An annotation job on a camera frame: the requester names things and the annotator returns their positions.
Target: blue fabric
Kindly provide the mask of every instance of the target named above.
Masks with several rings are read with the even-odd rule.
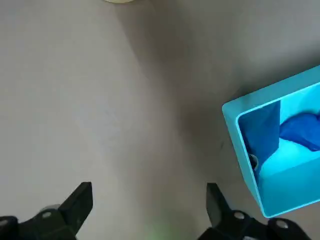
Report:
[[[263,163],[279,148],[280,106],[280,101],[277,101],[239,118],[246,150],[258,159],[258,165],[255,168],[252,166],[256,173],[260,172]]]
[[[301,113],[289,118],[280,126],[280,138],[320,151],[320,116]]]

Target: cyan container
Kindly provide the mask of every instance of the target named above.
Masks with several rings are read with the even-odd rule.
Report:
[[[222,111],[246,185],[262,214],[272,218],[320,200],[320,151],[280,139],[255,179],[239,117],[281,102],[280,123],[299,113],[320,113],[320,66],[227,102]]]

